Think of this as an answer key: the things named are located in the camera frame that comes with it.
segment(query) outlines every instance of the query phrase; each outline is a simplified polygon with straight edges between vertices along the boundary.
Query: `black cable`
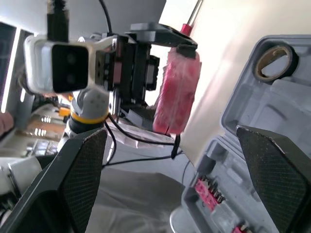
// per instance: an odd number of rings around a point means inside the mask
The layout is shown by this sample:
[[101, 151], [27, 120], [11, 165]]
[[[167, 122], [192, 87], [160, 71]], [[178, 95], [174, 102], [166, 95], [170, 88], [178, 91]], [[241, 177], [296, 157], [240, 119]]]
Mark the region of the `black cable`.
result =
[[[183, 151], [180, 151], [177, 153], [177, 155], [180, 155], [182, 153], [183, 153]], [[154, 157], [154, 158], [146, 158], [146, 159], [132, 159], [132, 160], [115, 162], [115, 163], [109, 163], [109, 164], [107, 164], [107, 166], [112, 166], [112, 165], [117, 165], [117, 164], [127, 164], [127, 163], [132, 163], [132, 162], [163, 160], [163, 159], [170, 159], [170, 158], [172, 158], [172, 157], [170, 155], [168, 155], [168, 156], [163, 156], [163, 157]]]
[[144, 142], [144, 143], [149, 143], [149, 144], [155, 144], [155, 145], [164, 145], [164, 146], [174, 146], [174, 143], [171, 142], [155, 142], [155, 141], [149, 141], [149, 140], [144, 140], [144, 139], [140, 139], [137, 137], [132, 136], [131, 134], [129, 134], [128, 132], [124, 131], [113, 119], [113, 117], [111, 116], [111, 114], [108, 114], [109, 119], [111, 120], [111, 122], [117, 127], [118, 130], [120, 130], [121, 133], [123, 133], [125, 136], [128, 136], [129, 138], [132, 138], [138, 142]]
[[115, 136], [114, 136], [112, 130], [110, 129], [108, 123], [105, 121], [104, 124], [105, 124], [105, 126], [106, 126], [108, 132], [109, 132], [110, 135], [111, 135], [111, 138], [112, 138], [112, 141], [113, 141], [113, 151], [112, 151], [112, 154], [111, 154], [109, 160], [107, 161], [107, 163], [104, 164], [104, 165], [102, 166], [102, 170], [103, 170], [103, 168], [104, 168], [105, 166], [108, 166], [108, 165], [109, 165], [109, 163], [112, 161], [113, 157], [115, 157], [115, 154], [116, 154], [116, 151], [117, 151], [117, 141], [116, 141], [116, 138], [115, 138]]
[[107, 25], [108, 25], [108, 32], [112, 33], [112, 27], [111, 27], [111, 21], [110, 21], [110, 16], [108, 13], [108, 9], [106, 7], [106, 4], [104, 3], [104, 0], [99, 0], [99, 3], [101, 4], [104, 12], [105, 12], [105, 16], [106, 16], [106, 20], [107, 20]]
[[190, 160], [187, 162], [185, 168], [184, 168], [184, 172], [183, 172], [183, 176], [181, 177], [181, 184], [184, 184], [184, 179], [185, 179], [185, 173], [187, 170], [188, 165], [190, 164]]

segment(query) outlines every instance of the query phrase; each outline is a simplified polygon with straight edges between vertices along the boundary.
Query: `white cloth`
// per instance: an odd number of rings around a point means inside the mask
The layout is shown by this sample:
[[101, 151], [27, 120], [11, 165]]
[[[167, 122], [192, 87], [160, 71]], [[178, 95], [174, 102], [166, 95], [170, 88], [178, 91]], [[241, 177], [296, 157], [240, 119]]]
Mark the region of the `white cloth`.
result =
[[171, 233], [183, 188], [159, 173], [105, 168], [86, 233]]

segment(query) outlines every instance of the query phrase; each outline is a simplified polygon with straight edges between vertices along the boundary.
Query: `white plastic part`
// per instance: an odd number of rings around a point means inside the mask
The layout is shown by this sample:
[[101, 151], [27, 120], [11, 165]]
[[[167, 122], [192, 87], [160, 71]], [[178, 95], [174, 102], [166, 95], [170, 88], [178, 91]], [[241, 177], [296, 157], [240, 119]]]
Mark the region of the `white plastic part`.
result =
[[39, 161], [34, 156], [10, 163], [8, 167], [21, 194], [26, 191], [35, 177], [42, 171]]
[[[24, 42], [27, 84], [31, 91], [40, 94], [54, 93], [52, 84], [52, 48], [55, 45], [74, 45], [85, 47], [88, 50], [88, 87], [95, 85], [96, 51], [106, 50], [112, 45], [113, 37], [107, 37], [96, 43], [89, 42], [51, 42], [46, 36], [30, 35]], [[105, 92], [103, 87], [96, 86]]]

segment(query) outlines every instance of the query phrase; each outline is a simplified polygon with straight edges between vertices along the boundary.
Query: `tool case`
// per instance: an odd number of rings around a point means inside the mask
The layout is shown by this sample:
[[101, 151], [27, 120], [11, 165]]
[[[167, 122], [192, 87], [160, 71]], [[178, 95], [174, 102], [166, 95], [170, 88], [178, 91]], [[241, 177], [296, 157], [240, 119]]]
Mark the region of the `tool case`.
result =
[[[277, 45], [292, 47], [298, 66], [290, 77], [261, 82], [254, 66]], [[268, 65], [266, 72], [282, 70], [282, 59]], [[182, 195], [197, 233], [279, 232], [253, 187], [235, 131], [237, 125], [246, 125], [282, 134], [311, 158], [310, 64], [309, 35], [267, 36], [255, 45], [221, 119], [225, 135], [206, 146]]]

